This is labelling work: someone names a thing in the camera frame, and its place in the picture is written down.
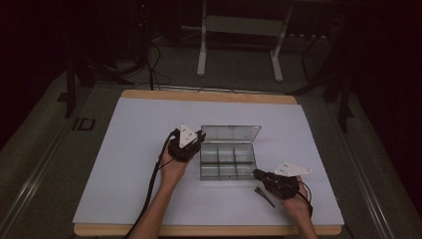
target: white paper sheet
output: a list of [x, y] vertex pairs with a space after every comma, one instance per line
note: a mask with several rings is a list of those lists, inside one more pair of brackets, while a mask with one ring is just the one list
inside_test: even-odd
[[[258, 168], [283, 160], [311, 168], [304, 182], [313, 195], [315, 225], [343, 220], [301, 106], [125, 99], [118, 101], [74, 223], [131, 224], [168, 134], [187, 123], [261, 125], [254, 141]], [[159, 174], [155, 188], [159, 185]], [[254, 192], [259, 181], [200, 181], [199, 153], [173, 194], [165, 225], [290, 225], [282, 206]]]

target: tag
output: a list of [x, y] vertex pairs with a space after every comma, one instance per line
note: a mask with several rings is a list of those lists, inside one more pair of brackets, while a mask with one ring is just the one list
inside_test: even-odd
[[180, 140], [179, 140], [179, 147], [183, 148], [189, 142], [195, 140], [198, 137], [196, 132], [192, 131], [186, 124], [182, 124], [180, 126]]
[[313, 171], [309, 168], [305, 168], [291, 162], [283, 160], [283, 163], [274, 171], [275, 174], [280, 176], [299, 176], [304, 174], [312, 173]]

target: metal stand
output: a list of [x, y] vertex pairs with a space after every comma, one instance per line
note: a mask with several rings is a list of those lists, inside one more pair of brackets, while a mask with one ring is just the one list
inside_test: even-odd
[[199, 51], [198, 69], [196, 72], [198, 77], [205, 76], [205, 64], [207, 58], [206, 40], [207, 31], [210, 31], [277, 37], [277, 45], [275, 49], [270, 52], [270, 57], [273, 64], [275, 80], [277, 82], [281, 82], [283, 80], [279, 54], [292, 16], [293, 6], [289, 7], [284, 21], [275, 21], [207, 15], [207, 1], [203, 0], [202, 4], [201, 49]]

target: table surface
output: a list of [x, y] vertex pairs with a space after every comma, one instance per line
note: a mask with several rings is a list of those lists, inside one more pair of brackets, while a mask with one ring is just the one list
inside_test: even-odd
[[[143, 108], [143, 112], [133, 113], [133, 107], [139, 108], [140, 106], [143, 106], [141, 107]], [[302, 148], [298, 148], [297, 150], [299, 150], [299, 152], [295, 152], [295, 154], [288, 154], [286, 152], [286, 154], [287, 156], [290, 156], [290, 158], [298, 157], [295, 158], [294, 162], [302, 161], [302, 163], [308, 163], [308, 165], [310, 165], [314, 171], [314, 173], [310, 174], [310, 176], [304, 176], [304, 181], [310, 186], [310, 188], [314, 189], [313, 205], [316, 210], [313, 217], [313, 222], [316, 226], [316, 233], [319, 235], [335, 235], [340, 232], [341, 225], [343, 224], [341, 213], [339, 211], [338, 206], [336, 205], [332, 189], [330, 187], [323, 165], [321, 164], [319, 155], [317, 153], [317, 148], [312, 138], [312, 134], [309, 129], [309, 125], [306, 120], [305, 114], [303, 113], [302, 108], [297, 105], [297, 102], [293, 97], [252, 94], [150, 92], [128, 90], [123, 92], [119, 103], [117, 103], [117, 107], [109, 124], [107, 134], [105, 135], [105, 140], [103, 142], [96, 164], [93, 168], [83, 198], [81, 199], [80, 205], [78, 207], [74, 219], [75, 232], [78, 235], [124, 235], [129, 230], [129, 228], [131, 227], [130, 223], [132, 223], [136, 219], [136, 215], [138, 214], [138, 211], [140, 211], [140, 208], [142, 206], [140, 205], [142, 203], [139, 203], [139, 200], [142, 201], [142, 199], [140, 198], [144, 198], [143, 194], [146, 194], [146, 182], [149, 180], [150, 172], [154, 165], [154, 161], [150, 163], [151, 168], [144, 167], [145, 169], [138, 168], [136, 170], [133, 170], [132, 168], [136, 168], [138, 166], [137, 163], [140, 163], [140, 165], [145, 165], [146, 162], [132, 160], [132, 158], [136, 157], [133, 154], [135, 153], [135, 155], [139, 155], [139, 151], [135, 149], [131, 151], [131, 148], [135, 144], [129, 143], [127, 140], [141, 140], [139, 139], [139, 135], [142, 133], [139, 133], [138, 130], [155, 130], [157, 134], [168, 134], [171, 129], [165, 128], [161, 132], [161, 129], [159, 129], [159, 127], [155, 128], [152, 125], [170, 125], [174, 123], [174, 121], [172, 120], [158, 119], [158, 116], [164, 117], [167, 116], [167, 113], [173, 114], [173, 116], [177, 115], [177, 111], [173, 112], [172, 109], [167, 109], [165, 113], [160, 112], [162, 111], [162, 108], [171, 106], [175, 106], [176, 108], [182, 111], [182, 114], [186, 114], [186, 116], [189, 115], [190, 117], [193, 115], [197, 116], [197, 111], [202, 111], [200, 109], [204, 107], [207, 110], [203, 110], [205, 112], [200, 114], [204, 116], [206, 115], [206, 112], [213, 111], [212, 108], [214, 107], [218, 109], [227, 107], [228, 109], [226, 109], [226, 113], [224, 114], [224, 116], [227, 115], [227, 119], [229, 119], [231, 116], [229, 112], [232, 112], [232, 114], [234, 114], [234, 119], [242, 123], [249, 123], [250, 121], [253, 121], [253, 118], [257, 119], [257, 121], [262, 120], [263, 124], [269, 123], [266, 122], [266, 120], [271, 121], [271, 117], [267, 117], [265, 118], [265, 120], [263, 120], [262, 114], [259, 114], [260, 116], [254, 116], [254, 114], [246, 113], [245, 109], [257, 109], [257, 111], [268, 111], [270, 109], [273, 109], [274, 107], [283, 106], [283, 109], [286, 110], [286, 112], [273, 113], [275, 114], [274, 116], [278, 116], [277, 114], [280, 114], [280, 116], [282, 117], [283, 114], [286, 113], [294, 115], [298, 114], [298, 118], [301, 118], [306, 123], [306, 126], [304, 126], [303, 124], [301, 125], [301, 127], [305, 127], [305, 133], [301, 133], [299, 131], [298, 133], [289, 133], [292, 141], [284, 141], [284, 144], [286, 145], [286, 147], [289, 148], [292, 148], [292, 145], [298, 145], [298, 143], [295, 143], [295, 138], [297, 138], [297, 140], [303, 140], [301, 135], [303, 135], [303, 137], [306, 137], [306, 140], [308, 142], [304, 145], [305, 150], [303, 150]], [[247, 115], [247, 119], [242, 119], [242, 116], [236, 116], [236, 111], [238, 111], [238, 113], [243, 111]], [[159, 121], [159, 123], [150, 121], [150, 119], [154, 118], [157, 118], [157, 121]], [[136, 129], [136, 124], [142, 124], [142, 119], [149, 120], [148, 126], [144, 125], [140, 126], [139, 129]], [[201, 118], [196, 120], [197, 121], [193, 123], [194, 126], [198, 126], [198, 124], [203, 123], [203, 119]], [[289, 127], [293, 128], [290, 132], [295, 132], [295, 130], [298, 130], [297, 128], [292, 126], [293, 123], [296, 124], [296, 119], [292, 119], [291, 121], [289, 121], [288, 118], [286, 118], [284, 121], [290, 124]], [[286, 128], [283, 127], [283, 122], [280, 122], [280, 127], [284, 128], [283, 130], [286, 130]], [[272, 142], [270, 141], [272, 131], [276, 130], [264, 130], [263, 132], [260, 132], [261, 135], [257, 136], [255, 142], [256, 145], [254, 145], [254, 148], [258, 159], [267, 156], [267, 154], [271, 156], [271, 153], [269, 151], [272, 150], [270, 148], [267, 148], [266, 145], [272, 144]], [[156, 146], [157, 141], [152, 138], [154, 138], [154, 136], [149, 137], [149, 141], [152, 142], [147, 141], [146, 144], [148, 145], [146, 145], [145, 147], [157, 147], [157, 150], [160, 150], [162, 145]], [[162, 136], [158, 136], [157, 138], [157, 140], [162, 140]], [[113, 153], [118, 151], [119, 149], [124, 150], [124, 153], [120, 152], [121, 155], [119, 156], [118, 163], [115, 164], [115, 158], [113, 158], [113, 156], [116, 156]], [[312, 161], [309, 161], [308, 159], [301, 159], [301, 157], [304, 157], [304, 155], [306, 154], [302, 154], [305, 152], [300, 151], [307, 150], [309, 151], [310, 155], [312, 155], [314, 158]], [[259, 161], [258, 159], [257, 166], [260, 169], [264, 170], [271, 170], [271, 168], [275, 169], [274, 165], [277, 165], [278, 162], [277, 160], [271, 161], [266, 159]], [[276, 208], [275, 210], [263, 198], [254, 195], [253, 189], [258, 185], [263, 187], [262, 183], [260, 185], [260, 182], [258, 181], [200, 181], [198, 179], [199, 175], [197, 175], [196, 168], [199, 167], [198, 161], [199, 159], [193, 158], [188, 165], [185, 177], [178, 186], [178, 190], [175, 192], [172, 202], [170, 202], [169, 209], [167, 210], [168, 215], [166, 215], [166, 218], [164, 218], [164, 222], [160, 230], [161, 236], [244, 236], [289, 235], [297, 233], [296, 226], [294, 226], [294, 224], [289, 220], [288, 216], [283, 213], [283, 208], [280, 208], [281, 206], [278, 206], [278, 208]], [[120, 174], [122, 172], [126, 172], [127, 175], [131, 176], [121, 176]], [[142, 183], [139, 183], [139, 181], [144, 181], [145, 183], [143, 184], [145, 185], [140, 186], [139, 184]], [[216, 191], [224, 191], [224, 197], [237, 197], [238, 195], [246, 195], [245, 193], [247, 193], [248, 197], [245, 197], [246, 199], [242, 199], [244, 198], [244, 196], [242, 196], [241, 199], [237, 199], [236, 205], [230, 204], [233, 202], [228, 202], [227, 205], [220, 204], [220, 211], [230, 211], [227, 209], [224, 210], [224, 207], [228, 206], [232, 207], [230, 209], [233, 212], [230, 214], [223, 213], [221, 215], [217, 213], [215, 216], [221, 220], [212, 219], [212, 216], [209, 216], [209, 218], [203, 218], [199, 211], [203, 211], [204, 213], [214, 213], [213, 211], [218, 211], [215, 210], [216, 202], [212, 201]], [[189, 194], [190, 198], [193, 198], [193, 201], [189, 201], [189, 199], [186, 199], [186, 194]], [[183, 201], [186, 201], [185, 204], [188, 204], [188, 206], [183, 205], [183, 203], [180, 203]], [[233, 214], [248, 215], [248, 213], [245, 213], [245, 206], [247, 210], [251, 212], [252, 216], [243, 216], [244, 218], [248, 219], [241, 219], [246, 222], [239, 222], [239, 217], [234, 217]], [[198, 223], [192, 223], [190, 220], [196, 220]]]

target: box lid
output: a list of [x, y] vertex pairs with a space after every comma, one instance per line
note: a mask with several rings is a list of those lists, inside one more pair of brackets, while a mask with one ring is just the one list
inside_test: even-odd
[[245, 143], [253, 142], [258, 132], [259, 125], [202, 125], [206, 133], [204, 142], [208, 143]]

